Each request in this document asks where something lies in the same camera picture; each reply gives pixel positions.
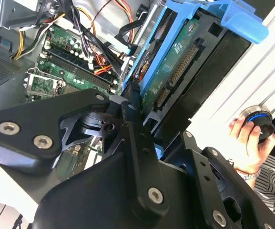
blue plastic bracket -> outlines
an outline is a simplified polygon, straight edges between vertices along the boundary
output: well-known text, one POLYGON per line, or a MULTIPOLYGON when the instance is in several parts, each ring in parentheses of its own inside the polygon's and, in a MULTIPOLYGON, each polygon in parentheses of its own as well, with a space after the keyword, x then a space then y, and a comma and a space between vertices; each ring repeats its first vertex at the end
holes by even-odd
POLYGON ((124 80, 123 89, 126 87, 127 81, 132 75, 134 69, 137 67, 141 56, 146 50, 151 38, 154 35, 165 11, 167 8, 177 12, 177 17, 173 22, 164 42, 162 43, 157 55, 155 56, 152 64, 150 65, 144 79, 141 81, 141 95, 145 93, 148 83, 152 76, 157 71, 162 63, 164 57, 168 53, 171 45, 173 44, 177 34, 186 19, 192 19, 198 8, 202 8, 216 17, 221 19, 221 25, 238 34, 239 36, 247 39, 253 43, 260 43, 268 36, 268 28, 262 25, 262 19, 254 15, 255 8, 251 7, 242 0, 217 0, 214 2, 206 1, 185 1, 183 3, 168 0, 165 4, 160 17, 158 18, 152 33, 146 41, 141 53, 136 59, 133 68, 130 70, 127 78, 124 80))

black metal bracket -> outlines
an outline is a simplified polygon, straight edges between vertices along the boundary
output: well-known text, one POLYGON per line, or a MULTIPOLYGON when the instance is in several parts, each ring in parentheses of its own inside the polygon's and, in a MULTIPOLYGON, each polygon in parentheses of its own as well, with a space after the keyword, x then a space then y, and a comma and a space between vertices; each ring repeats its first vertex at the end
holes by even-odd
POLYGON ((104 112, 109 99, 95 89, 84 90, 0 111, 0 124, 12 122, 19 131, 14 135, 0 132, 0 164, 25 173, 46 174, 52 170, 62 150, 75 141, 86 141, 88 135, 73 137, 72 132, 82 116, 104 112), (38 148, 35 137, 52 140, 48 149, 38 148))
POLYGON ((271 210, 236 173, 229 162, 212 147, 202 151, 202 155, 208 158, 213 174, 216 174, 219 183, 220 194, 223 200, 232 199, 241 209, 242 228, 265 228, 265 224, 275 228, 275 217, 267 218, 271 210))

silver screw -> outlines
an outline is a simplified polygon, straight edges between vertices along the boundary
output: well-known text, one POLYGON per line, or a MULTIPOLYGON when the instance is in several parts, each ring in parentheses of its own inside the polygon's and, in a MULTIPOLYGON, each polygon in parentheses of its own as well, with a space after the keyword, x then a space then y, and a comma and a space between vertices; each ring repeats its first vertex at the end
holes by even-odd
POLYGON ((273 229, 269 224, 265 223, 265 229, 273 229))
POLYGON ((185 133, 186 133, 187 137, 193 137, 193 135, 190 132, 186 131, 185 133))
POLYGON ((225 217, 221 214, 220 211, 214 210, 213 211, 213 217, 214 220, 223 228, 226 227, 226 219, 225 217))
POLYGON ((132 104, 129 104, 128 107, 130 107, 133 110, 136 110, 135 106, 133 106, 132 104))
POLYGON ((104 100, 104 97, 102 95, 99 95, 99 94, 96 95, 96 98, 99 99, 99 100, 104 100))
POLYGON ((4 122, 0 124, 0 133, 5 135, 15 135, 20 131, 20 127, 16 123, 4 122))
POLYGON ((218 155, 219 155, 218 152, 215 151, 214 149, 212 149, 212 154, 215 155, 215 156, 218 156, 218 155))
POLYGON ((191 32, 191 31, 193 30, 193 28, 194 28, 194 23, 192 23, 192 24, 189 26, 188 32, 191 32))
POLYGON ((148 190, 148 196, 156 204, 161 204, 163 202, 163 195, 160 190, 155 187, 151 187, 148 190))
POLYGON ((46 135, 39 135, 34 138, 33 143, 39 149, 49 149, 52 146, 52 139, 46 135))

motherboard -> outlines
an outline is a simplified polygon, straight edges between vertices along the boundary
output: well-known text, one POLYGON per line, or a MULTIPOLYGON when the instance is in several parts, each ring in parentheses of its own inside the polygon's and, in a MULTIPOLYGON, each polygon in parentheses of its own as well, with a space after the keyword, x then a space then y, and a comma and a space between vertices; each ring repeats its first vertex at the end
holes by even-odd
POLYGON ((98 58, 87 58, 84 55, 77 34, 52 25, 36 67, 28 71, 29 77, 24 80, 28 101, 89 88, 95 88, 107 96, 120 95, 122 81, 112 69, 96 73, 106 68, 102 65, 104 58, 98 58))

yellow wire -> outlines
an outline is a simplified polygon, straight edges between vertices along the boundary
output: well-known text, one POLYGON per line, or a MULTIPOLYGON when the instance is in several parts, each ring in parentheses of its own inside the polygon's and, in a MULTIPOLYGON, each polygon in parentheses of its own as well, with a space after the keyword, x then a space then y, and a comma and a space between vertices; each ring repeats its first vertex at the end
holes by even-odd
POLYGON ((77 10, 81 11, 91 21, 92 28, 93 28, 93 34, 94 34, 94 36, 96 36, 95 24, 92 21, 92 18, 90 17, 90 15, 88 14, 88 12, 84 8, 81 8, 81 7, 77 7, 77 10))
POLYGON ((21 55, 21 53, 23 51, 23 41, 24 41, 23 32, 19 31, 19 35, 20 35, 20 44, 19 44, 19 49, 18 49, 17 55, 14 58, 15 60, 18 59, 18 57, 21 55))
POLYGON ((96 74, 96 73, 98 73, 98 72, 100 72, 102 70, 106 70, 107 68, 110 68, 111 66, 112 65, 105 66, 104 68, 101 68, 101 69, 98 69, 98 70, 94 71, 94 73, 96 74))

